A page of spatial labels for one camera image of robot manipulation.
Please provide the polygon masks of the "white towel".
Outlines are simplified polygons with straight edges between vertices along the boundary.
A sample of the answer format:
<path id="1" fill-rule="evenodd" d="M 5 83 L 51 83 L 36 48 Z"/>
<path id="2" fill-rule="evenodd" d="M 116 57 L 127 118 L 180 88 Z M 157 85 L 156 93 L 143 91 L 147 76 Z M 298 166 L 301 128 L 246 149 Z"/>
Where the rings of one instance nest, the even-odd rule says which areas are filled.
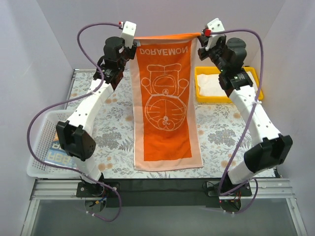
<path id="1" fill-rule="evenodd" d="M 232 93 L 233 90 L 239 89 L 240 87 L 237 85 L 230 84 L 230 87 L 227 90 L 224 90 L 221 87 L 219 74 L 196 74 L 195 75 L 195 83 L 196 83 L 196 96 L 197 97 L 225 97 L 226 92 L 229 94 Z"/>

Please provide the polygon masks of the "orange patterned towel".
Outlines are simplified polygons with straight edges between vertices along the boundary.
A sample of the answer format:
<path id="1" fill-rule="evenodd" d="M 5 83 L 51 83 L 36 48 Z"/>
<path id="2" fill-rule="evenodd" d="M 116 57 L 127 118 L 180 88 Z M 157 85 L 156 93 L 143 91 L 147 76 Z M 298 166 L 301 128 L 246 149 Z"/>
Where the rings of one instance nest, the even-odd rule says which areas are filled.
<path id="1" fill-rule="evenodd" d="M 201 168 L 194 108 L 197 33 L 139 37 L 130 62 L 134 167 Z"/>

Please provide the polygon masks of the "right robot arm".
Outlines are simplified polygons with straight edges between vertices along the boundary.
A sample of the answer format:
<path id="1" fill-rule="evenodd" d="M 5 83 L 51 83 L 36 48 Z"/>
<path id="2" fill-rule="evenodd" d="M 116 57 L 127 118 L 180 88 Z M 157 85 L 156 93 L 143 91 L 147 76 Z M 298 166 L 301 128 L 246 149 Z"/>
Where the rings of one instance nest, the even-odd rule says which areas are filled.
<path id="1" fill-rule="evenodd" d="M 255 175 L 281 165 L 290 151 L 293 140 L 282 135 L 271 122 L 256 98 L 258 89 L 243 68 L 247 55 L 246 44 L 240 38 L 226 39 L 225 35 L 198 37 L 201 60 L 209 58 L 219 70 L 219 84 L 227 97 L 237 107 L 246 122 L 253 147 L 244 153 L 243 161 L 232 170 L 226 169 L 218 184 L 222 196 L 236 191 Z"/>

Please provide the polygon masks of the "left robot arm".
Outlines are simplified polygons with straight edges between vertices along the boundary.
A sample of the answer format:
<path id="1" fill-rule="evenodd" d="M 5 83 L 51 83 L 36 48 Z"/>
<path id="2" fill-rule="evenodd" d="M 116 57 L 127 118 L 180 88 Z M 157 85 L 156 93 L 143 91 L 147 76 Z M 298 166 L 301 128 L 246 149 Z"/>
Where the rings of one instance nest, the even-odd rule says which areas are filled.
<path id="1" fill-rule="evenodd" d="M 102 176 L 93 158 L 96 143 L 92 132 L 96 115 L 123 78 L 126 63 L 134 59 L 136 49 L 134 40 L 127 42 L 117 36 L 106 39 L 88 96 L 67 120 L 59 121 L 56 125 L 61 148 L 74 159 L 76 168 L 86 182 L 99 181 Z"/>

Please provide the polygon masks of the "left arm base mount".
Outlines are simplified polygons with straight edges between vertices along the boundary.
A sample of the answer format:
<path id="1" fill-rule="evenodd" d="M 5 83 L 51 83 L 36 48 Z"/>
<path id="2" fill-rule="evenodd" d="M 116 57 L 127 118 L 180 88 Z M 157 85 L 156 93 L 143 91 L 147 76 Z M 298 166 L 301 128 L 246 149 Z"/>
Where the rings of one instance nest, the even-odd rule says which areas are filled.
<path id="1" fill-rule="evenodd" d="M 117 181 L 105 181 L 104 177 L 99 180 L 109 187 L 104 187 L 98 183 L 89 183 L 81 178 L 77 185 L 76 197 L 77 198 L 98 198 L 95 201 L 95 205 L 103 203 L 110 198 L 117 198 L 117 194 L 111 189 L 115 189 L 117 192 L 120 190 L 120 184 Z"/>

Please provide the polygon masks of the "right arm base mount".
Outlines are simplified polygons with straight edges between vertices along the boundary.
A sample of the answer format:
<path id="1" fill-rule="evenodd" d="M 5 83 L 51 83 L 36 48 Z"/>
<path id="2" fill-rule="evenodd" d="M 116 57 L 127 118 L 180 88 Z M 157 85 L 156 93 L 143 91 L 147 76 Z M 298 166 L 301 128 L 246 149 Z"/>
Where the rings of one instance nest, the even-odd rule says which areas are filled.
<path id="1" fill-rule="evenodd" d="M 202 183 L 202 189 L 206 196 L 218 199 L 219 205 L 223 211 L 229 213 L 239 212 L 242 207 L 241 198 L 252 196 L 252 190 L 249 183 L 243 184 L 238 189 L 233 190 L 226 195 L 224 195 L 225 192 L 230 191 L 237 185 L 233 185 L 228 177 L 223 181 L 221 188 L 219 188 L 219 185 L 220 180 L 206 180 Z"/>

